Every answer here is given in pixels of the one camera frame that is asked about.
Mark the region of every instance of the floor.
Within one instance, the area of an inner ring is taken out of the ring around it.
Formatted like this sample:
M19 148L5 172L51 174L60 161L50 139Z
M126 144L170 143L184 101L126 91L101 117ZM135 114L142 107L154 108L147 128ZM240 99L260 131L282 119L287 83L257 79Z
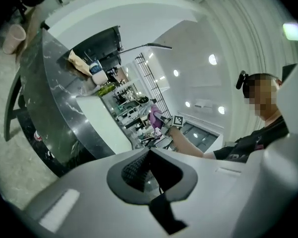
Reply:
M6 55L1 49L8 28L6 24L0 30L0 192L6 200L23 209L57 177L36 155L17 119L11 123L12 139L5 142L3 138L6 99L17 70L15 55Z

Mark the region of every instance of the metal grid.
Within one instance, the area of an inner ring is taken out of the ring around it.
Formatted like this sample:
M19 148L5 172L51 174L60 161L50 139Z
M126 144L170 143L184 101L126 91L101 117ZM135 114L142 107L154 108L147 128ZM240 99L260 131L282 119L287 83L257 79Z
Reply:
M136 62L140 68L141 73L147 81L147 85L150 89L152 96L157 100L156 105L165 117L170 117L171 114L169 112L169 109L164 101L164 98L149 68L149 65L146 64L146 59L144 58L144 55L142 53L140 53L140 55L136 57Z

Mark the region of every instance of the person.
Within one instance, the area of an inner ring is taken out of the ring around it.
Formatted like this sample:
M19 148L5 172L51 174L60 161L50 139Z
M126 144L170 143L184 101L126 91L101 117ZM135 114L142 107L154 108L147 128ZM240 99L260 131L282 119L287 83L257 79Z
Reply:
M242 71L236 88L240 89L242 85L245 100L254 108L255 114L265 122L265 126L249 136L238 139L234 146L223 147L210 153L203 153L177 127L172 126L169 135L178 152L201 158L245 163L252 152L265 149L271 142L288 134L285 121L276 105L276 92L282 85L281 80L267 73L248 76Z

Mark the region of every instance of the trash can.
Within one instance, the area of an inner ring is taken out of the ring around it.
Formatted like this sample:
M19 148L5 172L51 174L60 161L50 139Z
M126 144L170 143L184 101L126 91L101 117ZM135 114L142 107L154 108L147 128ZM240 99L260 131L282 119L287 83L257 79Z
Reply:
M25 40L25 37L26 33L22 26L18 24L11 25L2 46L3 52L8 55L12 54L19 44Z

